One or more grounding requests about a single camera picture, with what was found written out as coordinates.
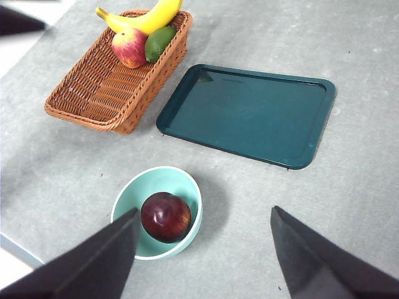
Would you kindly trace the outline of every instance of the basket rim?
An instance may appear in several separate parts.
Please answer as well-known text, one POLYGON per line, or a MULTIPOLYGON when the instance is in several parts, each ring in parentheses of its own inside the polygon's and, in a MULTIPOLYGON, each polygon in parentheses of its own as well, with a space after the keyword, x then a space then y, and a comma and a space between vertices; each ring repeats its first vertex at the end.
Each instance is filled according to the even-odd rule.
MULTIPOLYGON (((145 14, 148 11, 149 11, 148 9, 130 9, 123 11, 120 15, 121 16, 141 15, 145 14)), ((46 113, 55 117, 63 116, 63 118, 65 118, 66 120, 70 120, 75 123, 79 123, 81 125, 86 125, 91 128, 95 128, 96 130, 112 130, 115 129, 121 123, 123 123, 132 113, 134 108, 137 106, 138 101, 135 100, 137 98, 140 98, 146 92, 147 87, 151 85, 152 81, 159 74, 160 70, 163 68, 167 60, 172 55, 173 53, 172 48, 177 47, 177 45, 182 41, 182 39, 188 32, 188 29, 190 28, 190 25, 193 20, 193 17, 191 16, 190 13, 186 11, 178 11, 176 15, 181 15, 184 17, 178 32, 176 33, 174 38, 172 38, 171 42, 166 47, 165 51, 161 54, 158 61, 155 64, 153 64, 151 70, 147 73, 146 77, 142 80, 142 82, 140 82, 139 86, 136 88, 135 93, 128 98, 126 104, 124 104, 124 106, 120 109, 117 115, 115 115, 113 118, 107 121, 98 121, 84 116, 62 111, 60 109, 54 108, 49 103, 50 100, 57 94, 57 92, 65 87, 68 80, 71 78, 73 74, 75 74, 76 71, 79 70, 80 66, 84 64, 87 61, 87 59, 90 58, 90 55, 88 54, 90 54, 95 50, 98 42, 102 40, 106 35, 110 34, 111 29, 109 27, 106 28, 100 34, 99 38, 91 45, 91 47, 86 51, 84 56, 71 68, 71 70, 67 73, 67 75, 58 84, 58 86, 56 86, 56 88, 52 91, 52 93, 47 97, 47 100, 44 104, 44 110, 46 111, 46 113)))

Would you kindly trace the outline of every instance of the gray countertop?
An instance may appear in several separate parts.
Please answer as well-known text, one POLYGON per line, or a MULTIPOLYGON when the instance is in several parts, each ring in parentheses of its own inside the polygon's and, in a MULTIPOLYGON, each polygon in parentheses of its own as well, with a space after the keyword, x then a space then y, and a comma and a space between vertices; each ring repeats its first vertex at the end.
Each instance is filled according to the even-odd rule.
POLYGON ((95 7, 154 3, 78 0, 3 78, 2 232, 48 262, 109 223, 134 175, 172 165, 198 182, 202 226, 182 253, 136 260, 123 298, 289 298, 269 225, 275 205, 399 278, 397 1, 185 0, 188 53, 132 134, 46 115, 47 96, 105 29, 95 7), (332 81, 313 162, 287 171, 163 136, 157 116, 202 63, 332 81))

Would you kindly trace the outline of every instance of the bowl rim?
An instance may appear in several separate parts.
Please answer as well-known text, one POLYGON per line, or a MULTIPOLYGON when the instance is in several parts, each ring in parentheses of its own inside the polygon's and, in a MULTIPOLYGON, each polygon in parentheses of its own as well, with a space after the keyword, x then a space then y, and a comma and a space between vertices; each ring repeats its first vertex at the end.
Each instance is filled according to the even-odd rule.
POLYGON ((187 243, 187 242, 191 239, 191 236, 192 236, 194 233, 196 233, 196 227, 199 225, 199 223, 200 223, 200 221, 201 221, 201 218, 202 218, 202 197, 201 197, 201 192, 200 192, 200 188, 198 187, 198 185, 197 185, 196 181, 193 179, 193 177, 192 177, 190 174, 188 174, 186 171, 184 171, 184 170, 182 170, 182 169, 180 169, 180 168, 174 167, 174 166, 155 166, 155 167, 151 167, 151 168, 148 168, 148 169, 146 169, 146 170, 140 172, 139 174, 137 174, 136 176, 134 176, 131 180, 129 180, 128 183, 126 183, 126 184, 124 185, 124 187, 123 187, 123 188, 121 189, 121 191, 119 192, 119 194, 118 194, 118 196, 117 196, 117 198, 116 198, 116 200, 115 200, 115 202, 114 202, 114 204, 113 204, 112 211, 111 211, 111 217, 110 217, 110 223, 113 222, 113 215, 114 215, 116 206, 117 206, 117 204, 118 204, 118 202, 119 202, 120 196, 122 195, 123 192, 125 192, 126 188, 127 188, 134 180, 136 180, 136 179, 139 178, 140 176, 143 176, 144 174, 149 173, 150 171, 154 171, 154 170, 158 170, 158 169, 172 169, 172 170, 178 171, 178 172, 180 172, 180 173, 182 173, 182 174, 184 174, 185 176, 188 177, 188 179, 193 183, 193 185, 194 185, 194 187, 195 187, 195 189, 196 189, 197 195, 198 195, 198 211, 197 211, 197 215, 196 215, 196 217, 195 217, 193 226, 191 227, 191 229, 189 230, 189 232, 187 233, 187 235, 186 235, 182 240, 180 240, 180 242, 178 242, 178 243, 176 244, 176 246, 174 246, 173 248, 171 248, 170 250, 168 250, 168 251, 166 251, 166 252, 163 252, 162 254, 152 255, 152 256, 150 256, 150 257, 144 257, 144 256, 141 256, 141 255, 135 255, 135 259, 138 259, 138 260, 156 260, 156 259, 162 259, 163 257, 167 257, 167 256, 169 256, 169 255, 172 255, 172 254, 175 253, 176 251, 179 252, 179 249, 180 249, 182 246, 188 245, 188 244, 189 244, 189 243, 187 243))

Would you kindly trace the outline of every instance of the banana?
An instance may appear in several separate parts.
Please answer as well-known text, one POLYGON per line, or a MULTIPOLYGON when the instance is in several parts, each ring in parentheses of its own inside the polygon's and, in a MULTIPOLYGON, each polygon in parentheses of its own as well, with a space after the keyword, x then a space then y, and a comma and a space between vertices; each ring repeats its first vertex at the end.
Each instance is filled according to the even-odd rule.
POLYGON ((136 27, 146 35, 150 35, 161 27, 165 27, 175 17, 183 0, 158 0, 158 3, 146 14, 139 17, 122 17, 109 14, 97 7, 95 12, 116 33, 124 27, 136 27))

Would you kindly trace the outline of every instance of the floor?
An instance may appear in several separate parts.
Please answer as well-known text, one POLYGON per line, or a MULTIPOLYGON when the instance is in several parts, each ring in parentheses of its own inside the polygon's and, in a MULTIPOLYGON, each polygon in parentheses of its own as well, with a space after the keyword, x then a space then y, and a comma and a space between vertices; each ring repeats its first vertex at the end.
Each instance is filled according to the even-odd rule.
MULTIPOLYGON (((1 5, 44 21, 48 27, 73 5, 76 0, 19 1, 3 0, 1 5)), ((25 53, 40 39, 44 31, 2 36, 0 39, 0 78, 2 78, 25 53)), ((0 288, 20 279, 32 268, 20 261, 12 253, 0 248, 0 288)))

